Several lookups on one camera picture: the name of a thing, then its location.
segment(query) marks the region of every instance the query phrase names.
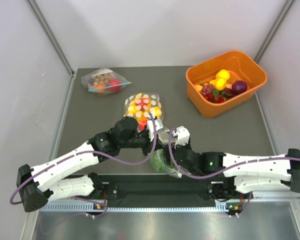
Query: grapes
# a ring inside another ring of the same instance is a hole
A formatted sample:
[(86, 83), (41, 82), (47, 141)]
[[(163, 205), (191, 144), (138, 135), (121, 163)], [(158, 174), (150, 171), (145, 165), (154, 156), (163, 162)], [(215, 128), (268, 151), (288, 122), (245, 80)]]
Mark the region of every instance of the grapes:
[(212, 93), (212, 89), (214, 89), (215, 87), (212, 85), (212, 84), (208, 84), (206, 86), (204, 86), (202, 88), (202, 90), (200, 91), (200, 93), (203, 95), (203, 96), (206, 96), (206, 95), (209, 95)]

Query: cable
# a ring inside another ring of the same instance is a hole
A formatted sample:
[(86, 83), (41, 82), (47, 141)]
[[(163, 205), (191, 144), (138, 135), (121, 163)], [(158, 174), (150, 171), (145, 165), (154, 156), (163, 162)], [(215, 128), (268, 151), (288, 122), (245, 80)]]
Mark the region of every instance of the cable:
[(297, 158), (297, 157), (270, 157), (270, 158), (263, 158), (263, 159), (253, 159), (253, 160), (248, 160), (248, 161), (242, 161), (242, 162), (238, 162), (236, 164), (233, 164), (231, 166), (227, 166), (219, 171), (216, 171), (216, 172), (213, 172), (211, 174), (208, 174), (208, 175), (205, 175), (205, 176), (195, 176), (195, 175), (192, 175), (192, 174), (189, 174), (187, 172), (185, 172), (176, 162), (175, 160), (175, 157), (174, 157), (174, 154), (172, 152), (172, 144), (171, 144), (171, 141), (172, 141), (172, 132), (174, 132), (176, 130), (176, 128), (172, 128), (170, 130), (170, 133), (169, 133), (169, 140), (168, 140), (168, 149), (169, 149), (169, 154), (170, 154), (170, 157), (172, 159), (172, 162), (173, 164), (175, 165), (175, 167), (183, 174), (183, 175), (186, 175), (188, 176), (189, 178), (192, 178), (192, 179), (209, 179), (209, 178), (212, 178), (212, 177), (215, 177), (219, 174), (222, 174), (223, 172), (229, 170), (229, 169), (233, 169), (235, 167), (238, 167), (238, 166), (241, 166), (241, 165), (244, 165), (244, 164), (252, 164), (252, 163), (257, 163), (257, 162), (267, 162), (267, 161), (273, 161), (273, 160), (291, 160), (291, 161), (298, 161), (300, 162), (300, 158)]
[(248, 208), (248, 205), (250, 203), (250, 200), (252, 198), (252, 191), (250, 192), (250, 195), (249, 195), (249, 198), (248, 198), (248, 201), (246, 202), (244, 208), (242, 209), (242, 211), (240, 213), (238, 213), (236, 216), (239, 218), (242, 214), (244, 214), (244, 212), (247, 210)]
[[(122, 163), (122, 164), (126, 164), (126, 165), (140, 165), (140, 164), (144, 164), (146, 161), (148, 161), (151, 157), (151, 155), (154, 153), (155, 149), (156, 149), (156, 142), (157, 142), (157, 130), (156, 130), (156, 122), (155, 122), (155, 119), (154, 117), (152, 116), (152, 114), (149, 114), (150, 118), (151, 118), (151, 121), (152, 121), (152, 124), (153, 124), (153, 145), (152, 145), (152, 148), (151, 148), (151, 151), (149, 152), (149, 154), (145, 157), (144, 160), (140, 161), (140, 162), (128, 162), (128, 161), (123, 161), (123, 160), (120, 160), (118, 158), (115, 158), (109, 154), (106, 154), (104, 152), (101, 152), (101, 151), (93, 151), (93, 150), (89, 150), (89, 151), (81, 151), (81, 152), (78, 152), (76, 153), (76, 156), (78, 155), (81, 155), (81, 154), (99, 154), (99, 155), (102, 155), (102, 156), (105, 156), (109, 159), (112, 159), (114, 161), (117, 161), (119, 163)], [(67, 156), (66, 158), (58, 161), (56, 164), (61, 164), (71, 158), (73, 158), (75, 155), (71, 155), (71, 156)], [(44, 172), (48, 171), (49, 169), (52, 169), (54, 166), (54, 164), (48, 166), (47, 168), (39, 171), (38, 173), (36, 173), (35, 175), (29, 177), (27, 180), (25, 180), (23, 183), (20, 184), (20, 186), (17, 187), (17, 189), (13, 192), (12, 196), (10, 197), (10, 204), (11, 205), (18, 205), (18, 204), (21, 204), (22, 201), (14, 201), (14, 198), (15, 196), (18, 194), (18, 192), (27, 184), (29, 183), (30, 181), (32, 181), (34, 178), (36, 178), (37, 176), (43, 174)]]
[[(93, 203), (93, 204), (96, 204), (96, 205), (101, 205), (101, 206), (104, 206), (104, 211), (99, 214), (99, 215), (93, 215), (92, 218), (95, 219), (95, 218), (99, 218), (103, 215), (106, 214), (107, 210), (108, 210), (108, 207), (105, 203), (101, 203), (101, 202), (98, 202), (98, 201), (94, 201), (94, 200), (89, 200), (89, 199), (84, 199), (84, 198), (80, 198), (80, 197), (77, 197), (77, 196), (73, 196), (72, 197), (73, 199), (76, 199), (76, 200), (81, 200), (81, 201), (85, 201), (85, 202), (89, 202), (89, 203)], [(41, 221), (41, 216), (39, 216), (38, 218), (38, 225), (39, 225), (39, 228), (40, 228), (40, 231), (43, 235), (48, 235), (50, 234), (51, 232), (53, 232), (54, 230), (56, 230), (56, 228), (58, 228), (61, 224), (65, 223), (66, 221), (68, 221), (69, 219), (72, 219), (73, 217), (76, 217), (76, 216), (87, 216), (87, 215), (90, 215), (88, 213), (84, 213), (84, 212), (78, 212), (78, 213), (75, 213), (75, 214), (72, 214), (68, 217), (65, 217), (61, 222), (57, 223), (54, 227), (52, 227), (51, 229), (49, 229), (48, 231), (44, 231), (43, 230), (43, 227), (42, 227), (42, 221)]]
[(241, 206), (244, 205), (244, 202), (245, 202), (244, 196), (242, 194), (240, 194), (240, 204), (241, 204)]

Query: lemon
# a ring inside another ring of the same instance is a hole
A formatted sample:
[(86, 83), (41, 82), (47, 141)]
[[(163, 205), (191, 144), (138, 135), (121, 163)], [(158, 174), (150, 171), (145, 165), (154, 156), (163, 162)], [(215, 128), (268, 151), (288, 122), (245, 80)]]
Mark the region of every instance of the lemon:
[(222, 77), (217, 78), (214, 82), (215, 89), (217, 89), (218, 91), (222, 91), (223, 89), (225, 89), (226, 85), (227, 81)]
[(228, 81), (230, 79), (230, 73), (229, 71), (225, 70), (225, 69), (221, 69), (216, 75), (215, 78), (223, 78), (226, 81)]

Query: yellow fruit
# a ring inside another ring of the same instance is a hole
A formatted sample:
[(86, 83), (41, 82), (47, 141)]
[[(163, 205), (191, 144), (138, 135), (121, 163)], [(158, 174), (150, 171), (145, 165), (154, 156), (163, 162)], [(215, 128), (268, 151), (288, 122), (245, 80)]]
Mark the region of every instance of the yellow fruit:
[(194, 85), (194, 88), (198, 91), (198, 92), (200, 92), (201, 90), (202, 90), (202, 86), (201, 85)]
[(223, 89), (225, 89), (226, 85), (227, 85), (227, 81), (222, 77), (217, 78), (214, 82), (214, 87), (218, 91), (222, 91)]
[(155, 106), (155, 107), (151, 107), (150, 108), (150, 113), (153, 113), (155, 116), (157, 116), (158, 118), (161, 118), (162, 116), (162, 110), (160, 107)]
[(137, 106), (135, 104), (131, 104), (128, 106), (128, 109), (127, 109), (127, 112), (128, 114), (136, 114), (137, 112)]
[(225, 79), (226, 81), (228, 81), (230, 79), (230, 73), (225, 70), (225, 69), (221, 69), (216, 75), (215, 75), (215, 78), (218, 79), (218, 78), (223, 78)]

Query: orange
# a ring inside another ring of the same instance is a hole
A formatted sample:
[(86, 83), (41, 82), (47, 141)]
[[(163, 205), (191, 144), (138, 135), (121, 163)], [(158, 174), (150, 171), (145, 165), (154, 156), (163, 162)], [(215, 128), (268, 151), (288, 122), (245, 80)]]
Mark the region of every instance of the orange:
[(94, 89), (100, 89), (100, 90), (97, 90), (95, 91), (96, 93), (99, 93), (99, 94), (102, 94), (102, 93), (105, 93), (106, 92), (106, 85), (103, 84), (103, 85), (99, 85), (99, 86), (95, 86)]
[(202, 90), (202, 86), (201, 85), (194, 85), (194, 88), (198, 91), (198, 92), (200, 92), (201, 90)]

